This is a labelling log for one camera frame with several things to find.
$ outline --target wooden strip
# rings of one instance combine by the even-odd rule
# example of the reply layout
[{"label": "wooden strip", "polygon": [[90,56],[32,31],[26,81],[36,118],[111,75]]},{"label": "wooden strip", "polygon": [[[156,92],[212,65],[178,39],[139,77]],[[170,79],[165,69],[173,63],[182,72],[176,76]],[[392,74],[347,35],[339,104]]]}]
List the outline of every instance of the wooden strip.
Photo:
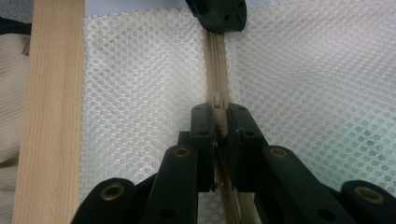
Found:
[{"label": "wooden strip", "polygon": [[69,223],[79,205],[83,0],[35,0],[14,223]]}]

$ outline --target beige fabric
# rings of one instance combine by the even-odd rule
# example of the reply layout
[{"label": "beige fabric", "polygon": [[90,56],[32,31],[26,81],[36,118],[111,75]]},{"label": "beige fabric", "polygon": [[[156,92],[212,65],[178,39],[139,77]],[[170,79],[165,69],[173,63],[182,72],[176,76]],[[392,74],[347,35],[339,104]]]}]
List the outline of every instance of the beige fabric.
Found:
[{"label": "beige fabric", "polygon": [[0,223],[11,223],[28,57],[28,35],[0,35]]}]

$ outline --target light wood grain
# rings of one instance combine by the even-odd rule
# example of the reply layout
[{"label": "light wood grain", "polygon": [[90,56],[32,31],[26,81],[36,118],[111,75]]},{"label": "light wood grain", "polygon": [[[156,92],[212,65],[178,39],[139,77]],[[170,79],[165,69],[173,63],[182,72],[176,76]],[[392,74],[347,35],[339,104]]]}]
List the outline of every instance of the light wood grain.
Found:
[{"label": "light wood grain", "polygon": [[83,0],[35,0],[14,223],[78,208]]}]

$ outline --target black clamp jaw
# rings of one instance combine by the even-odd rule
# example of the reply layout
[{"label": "black clamp jaw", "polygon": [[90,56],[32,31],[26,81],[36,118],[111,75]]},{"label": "black clamp jaw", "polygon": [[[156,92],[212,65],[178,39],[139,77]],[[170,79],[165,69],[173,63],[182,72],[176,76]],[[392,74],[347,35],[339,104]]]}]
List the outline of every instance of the black clamp jaw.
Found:
[{"label": "black clamp jaw", "polygon": [[210,104],[192,109],[191,130],[180,132],[156,175],[136,186],[119,178],[100,183],[72,223],[196,223],[198,192],[216,186],[218,147],[226,148],[233,190],[255,193],[262,223],[396,223],[396,199],[379,186],[326,187],[291,150],[269,146],[241,105],[228,105],[229,131],[219,142],[211,111]]},{"label": "black clamp jaw", "polygon": [[186,0],[192,15],[214,33],[242,31],[247,23],[245,0]]}]

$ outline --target brass grommet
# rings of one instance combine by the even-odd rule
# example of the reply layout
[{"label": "brass grommet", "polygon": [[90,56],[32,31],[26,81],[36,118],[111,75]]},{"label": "brass grommet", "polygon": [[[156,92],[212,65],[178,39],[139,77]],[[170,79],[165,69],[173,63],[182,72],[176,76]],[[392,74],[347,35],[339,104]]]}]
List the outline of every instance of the brass grommet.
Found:
[{"label": "brass grommet", "polygon": [[279,147],[271,148],[270,152],[273,156],[279,157],[279,158],[284,158],[284,157],[288,156],[288,152],[286,152],[284,149],[279,148]]},{"label": "brass grommet", "polygon": [[383,203],[385,201],[384,196],[374,189],[370,189],[363,186],[357,186],[355,192],[364,200],[370,203]]},{"label": "brass grommet", "polygon": [[173,154],[176,157],[186,157],[190,155],[190,151],[185,147],[178,147],[175,150],[173,150]]},{"label": "brass grommet", "polygon": [[121,183],[116,182],[102,189],[100,197],[105,201],[113,201],[118,199],[124,191],[125,187]]}]

